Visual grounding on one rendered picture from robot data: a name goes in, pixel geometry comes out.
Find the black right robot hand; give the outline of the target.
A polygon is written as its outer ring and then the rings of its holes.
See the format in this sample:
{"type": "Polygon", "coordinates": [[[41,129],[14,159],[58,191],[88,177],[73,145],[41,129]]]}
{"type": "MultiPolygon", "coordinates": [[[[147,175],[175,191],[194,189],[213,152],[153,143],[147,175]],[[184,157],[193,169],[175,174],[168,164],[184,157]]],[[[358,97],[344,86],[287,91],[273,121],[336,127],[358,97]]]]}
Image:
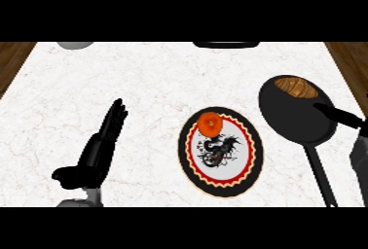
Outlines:
{"type": "Polygon", "coordinates": [[[324,113],[330,120],[352,128],[358,128],[360,135],[368,138],[368,118],[363,120],[352,113],[323,103],[315,103],[314,107],[324,113]]]}

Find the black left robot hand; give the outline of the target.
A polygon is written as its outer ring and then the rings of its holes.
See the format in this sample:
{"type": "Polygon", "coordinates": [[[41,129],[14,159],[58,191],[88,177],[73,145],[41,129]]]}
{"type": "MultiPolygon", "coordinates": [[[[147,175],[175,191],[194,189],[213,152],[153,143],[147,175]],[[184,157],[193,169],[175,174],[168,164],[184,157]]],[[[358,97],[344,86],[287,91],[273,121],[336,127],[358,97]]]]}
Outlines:
{"type": "Polygon", "coordinates": [[[52,179],[60,181],[64,189],[98,189],[101,187],[109,176],[116,143],[128,115],[129,111],[123,99],[119,98],[106,115],[100,131],[88,140],[79,157],[79,164],[61,167],[52,173],[52,179]]]}

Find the black frying pan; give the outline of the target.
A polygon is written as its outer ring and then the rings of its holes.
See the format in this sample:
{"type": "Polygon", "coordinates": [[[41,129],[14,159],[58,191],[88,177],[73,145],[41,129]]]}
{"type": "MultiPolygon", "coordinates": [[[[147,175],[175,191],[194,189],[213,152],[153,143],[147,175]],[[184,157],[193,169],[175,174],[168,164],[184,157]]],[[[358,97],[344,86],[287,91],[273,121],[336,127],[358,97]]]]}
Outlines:
{"type": "Polygon", "coordinates": [[[335,106],[335,103],[321,88],[307,79],[308,83],[318,90],[318,96],[311,99],[292,97],[276,86],[276,81],[287,77],[296,76],[277,76],[267,81],[261,88],[259,108],[262,116],[277,133],[304,147],[323,199],[329,207],[338,207],[339,203],[317,147],[335,136],[339,124],[314,107],[315,103],[323,103],[329,106],[335,106]]]}

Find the brown croissant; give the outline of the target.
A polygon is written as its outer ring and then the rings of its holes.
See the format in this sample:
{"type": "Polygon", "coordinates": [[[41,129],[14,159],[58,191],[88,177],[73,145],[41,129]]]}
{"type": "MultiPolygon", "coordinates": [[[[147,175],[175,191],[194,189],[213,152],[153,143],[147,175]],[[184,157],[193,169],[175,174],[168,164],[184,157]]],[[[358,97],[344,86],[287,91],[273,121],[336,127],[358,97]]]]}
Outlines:
{"type": "Polygon", "coordinates": [[[302,78],[298,77],[281,78],[276,81],[276,86],[292,97],[311,99],[318,96],[318,90],[302,78]]]}

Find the black round patterned plate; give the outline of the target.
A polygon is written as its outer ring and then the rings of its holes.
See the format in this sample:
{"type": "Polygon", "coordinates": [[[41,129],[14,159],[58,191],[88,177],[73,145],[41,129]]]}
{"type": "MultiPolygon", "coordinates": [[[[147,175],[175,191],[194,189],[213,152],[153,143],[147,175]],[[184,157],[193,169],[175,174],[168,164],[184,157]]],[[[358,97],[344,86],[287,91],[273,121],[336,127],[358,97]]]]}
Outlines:
{"type": "Polygon", "coordinates": [[[188,118],[179,137],[179,159],[194,186],[216,197],[236,197],[253,186],[264,165],[264,144],[249,119],[233,109],[208,107],[188,118]],[[199,131],[199,117],[215,112],[224,119],[221,134],[199,131]]]}

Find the black flat object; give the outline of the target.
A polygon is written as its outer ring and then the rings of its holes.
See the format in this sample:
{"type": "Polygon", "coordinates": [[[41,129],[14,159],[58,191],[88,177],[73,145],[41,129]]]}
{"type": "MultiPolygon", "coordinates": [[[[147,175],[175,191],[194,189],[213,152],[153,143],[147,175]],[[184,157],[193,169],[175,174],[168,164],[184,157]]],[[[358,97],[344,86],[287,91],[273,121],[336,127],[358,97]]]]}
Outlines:
{"type": "Polygon", "coordinates": [[[246,49],[259,46],[261,42],[193,42],[199,48],[206,49],[246,49]]]}

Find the grey round object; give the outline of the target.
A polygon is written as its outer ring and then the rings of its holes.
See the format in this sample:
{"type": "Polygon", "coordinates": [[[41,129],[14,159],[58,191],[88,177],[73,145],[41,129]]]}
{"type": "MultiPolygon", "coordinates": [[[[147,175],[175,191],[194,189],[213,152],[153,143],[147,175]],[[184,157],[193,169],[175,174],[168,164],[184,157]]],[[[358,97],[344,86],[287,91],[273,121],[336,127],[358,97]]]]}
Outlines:
{"type": "Polygon", "coordinates": [[[58,45],[66,49],[66,50],[82,50],[88,48],[94,42],[58,42],[58,45]]]}

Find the orange round food item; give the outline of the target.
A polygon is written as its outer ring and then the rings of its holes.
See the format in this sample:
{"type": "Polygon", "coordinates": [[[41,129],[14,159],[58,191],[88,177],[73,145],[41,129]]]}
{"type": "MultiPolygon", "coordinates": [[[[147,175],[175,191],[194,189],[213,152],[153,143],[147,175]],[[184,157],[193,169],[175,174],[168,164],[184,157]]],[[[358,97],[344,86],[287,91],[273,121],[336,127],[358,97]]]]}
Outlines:
{"type": "Polygon", "coordinates": [[[224,129],[224,119],[215,112],[206,112],[199,117],[199,131],[203,136],[213,138],[216,137],[224,129]]]}

